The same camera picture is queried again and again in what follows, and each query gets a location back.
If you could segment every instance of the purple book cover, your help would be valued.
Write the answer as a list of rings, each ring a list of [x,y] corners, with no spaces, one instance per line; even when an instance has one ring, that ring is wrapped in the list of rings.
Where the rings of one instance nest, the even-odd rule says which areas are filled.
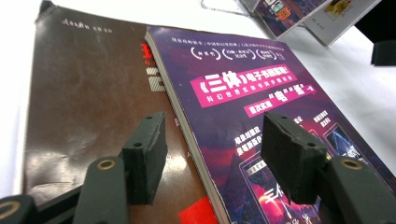
[[[260,0],[255,12],[276,37],[304,21],[329,0]]]
[[[288,204],[260,158],[269,110],[294,119],[332,156],[370,164],[396,190],[394,175],[285,43],[163,27],[148,32],[171,82],[165,87],[177,95],[171,101],[183,109],[231,222],[319,222],[315,205]]]

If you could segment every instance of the book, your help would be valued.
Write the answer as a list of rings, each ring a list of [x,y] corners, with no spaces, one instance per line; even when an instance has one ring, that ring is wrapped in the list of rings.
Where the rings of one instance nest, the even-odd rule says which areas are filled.
[[[279,39],[304,22],[330,0],[241,0],[247,9],[257,15]]]
[[[265,111],[292,118],[329,156],[369,164],[395,192],[395,176],[285,43],[159,26],[146,40],[220,223],[319,222],[318,204],[289,204],[260,157]]]
[[[119,155],[141,120],[163,111],[163,178],[153,205],[131,212],[139,223],[178,223],[206,194],[144,39],[147,25],[52,4],[35,25],[23,193],[40,205],[82,185],[91,162]]]
[[[304,25],[323,45],[330,46],[380,1],[332,0],[304,21]]]

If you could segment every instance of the red paper tag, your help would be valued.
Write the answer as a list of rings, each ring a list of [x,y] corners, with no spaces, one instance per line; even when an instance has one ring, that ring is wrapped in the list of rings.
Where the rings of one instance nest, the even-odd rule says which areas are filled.
[[[212,205],[207,197],[178,214],[181,224],[218,224]]]

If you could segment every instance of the white tabletop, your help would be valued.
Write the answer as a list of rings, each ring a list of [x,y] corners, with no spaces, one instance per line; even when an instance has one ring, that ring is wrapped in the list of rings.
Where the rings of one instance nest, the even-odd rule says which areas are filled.
[[[259,21],[203,9],[199,0],[53,1],[61,7],[104,17],[218,33],[268,38]],[[0,198],[21,192],[24,135],[40,1],[2,4],[0,45]],[[396,67],[370,65],[373,43],[352,27],[332,46],[323,47],[305,28],[286,42],[319,85],[396,174]]]

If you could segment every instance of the white table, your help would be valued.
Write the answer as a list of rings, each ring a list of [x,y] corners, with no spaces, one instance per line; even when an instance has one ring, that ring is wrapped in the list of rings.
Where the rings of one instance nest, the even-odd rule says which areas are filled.
[[[54,3],[125,21],[269,36],[258,21],[202,9],[198,0],[58,0]],[[0,198],[21,192],[34,20],[39,4],[38,0],[19,5],[2,4]],[[322,47],[302,27],[295,28],[281,40],[288,43],[361,136],[396,174],[396,67],[371,66],[373,43],[355,27],[328,48]]]

